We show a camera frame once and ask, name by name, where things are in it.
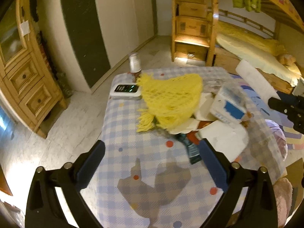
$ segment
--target baseboard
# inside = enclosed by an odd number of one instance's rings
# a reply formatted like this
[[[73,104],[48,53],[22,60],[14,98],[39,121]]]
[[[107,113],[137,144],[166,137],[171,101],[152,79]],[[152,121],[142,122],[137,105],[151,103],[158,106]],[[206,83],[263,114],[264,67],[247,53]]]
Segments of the baseboard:
[[[139,45],[136,49],[134,49],[132,52],[139,51],[143,46],[145,46],[147,43],[149,43],[152,39],[154,39],[157,35],[152,36],[145,42],[143,42],[141,45]],[[112,67],[109,71],[107,71],[95,84],[91,87],[91,93],[94,93],[97,88],[116,70],[120,65],[122,65],[126,60],[128,60],[129,55],[126,55],[123,59],[121,59],[114,67]]]

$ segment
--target upper bunk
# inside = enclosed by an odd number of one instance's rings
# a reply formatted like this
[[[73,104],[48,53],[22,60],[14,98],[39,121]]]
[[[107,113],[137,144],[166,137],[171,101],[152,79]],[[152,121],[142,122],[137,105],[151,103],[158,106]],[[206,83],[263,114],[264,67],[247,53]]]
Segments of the upper bunk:
[[[276,21],[304,33],[304,23],[289,0],[261,0],[261,11]]]

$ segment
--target yellow bed sheet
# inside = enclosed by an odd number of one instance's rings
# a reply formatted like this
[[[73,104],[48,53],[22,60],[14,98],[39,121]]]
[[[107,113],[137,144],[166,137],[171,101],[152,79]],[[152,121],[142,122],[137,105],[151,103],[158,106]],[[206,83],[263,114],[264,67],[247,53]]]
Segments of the yellow bed sheet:
[[[280,64],[268,51],[244,42],[243,39],[241,40],[223,33],[218,33],[216,40],[223,48],[240,59],[248,61],[253,67],[259,68],[265,73],[274,74],[280,79],[287,81],[292,87],[298,84],[300,76]]]
[[[224,21],[218,22],[218,32],[241,39],[261,50],[270,53],[273,56],[287,52],[284,45],[280,44],[278,40],[264,39],[258,35],[247,33],[244,29]]]

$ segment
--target green packet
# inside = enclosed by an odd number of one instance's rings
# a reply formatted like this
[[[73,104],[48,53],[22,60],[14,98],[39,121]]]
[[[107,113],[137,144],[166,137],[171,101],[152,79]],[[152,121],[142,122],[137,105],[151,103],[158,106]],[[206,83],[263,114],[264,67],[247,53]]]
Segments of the green packet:
[[[179,133],[174,135],[174,138],[179,142],[183,143],[183,145],[185,146],[191,164],[195,164],[202,160],[197,145],[192,143],[187,138],[186,134]]]

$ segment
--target checkered tablecloth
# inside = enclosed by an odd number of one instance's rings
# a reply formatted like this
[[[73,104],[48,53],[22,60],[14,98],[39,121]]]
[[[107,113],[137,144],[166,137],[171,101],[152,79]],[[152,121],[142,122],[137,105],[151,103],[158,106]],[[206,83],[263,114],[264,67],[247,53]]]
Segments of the checkered tablecloth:
[[[145,71],[154,78],[168,79],[187,73],[203,78],[203,91],[209,83],[231,82],[246,95],[230,75],[220,67],[184,67]],[[112,87],[130,83],[130,74],[117,75]],[[254,103],[246,96],[246,107],[253,114],[249,145],[238,161],[244,168],[268,168],[274,183],[285,167],[276,141]],[[222,191],[215,184],[203,162],[191,165],[185,147],[173,138],[152,130],[136,132],[139,108],[143,100],[109,99],[102,133],[99,137],[106,152],[97,170],[98,218],[104,227],[187,227],[198,228],[208,217]],[[174,145],[167,147],[172,140]],[[246,189],[236,206],[239,211]]]

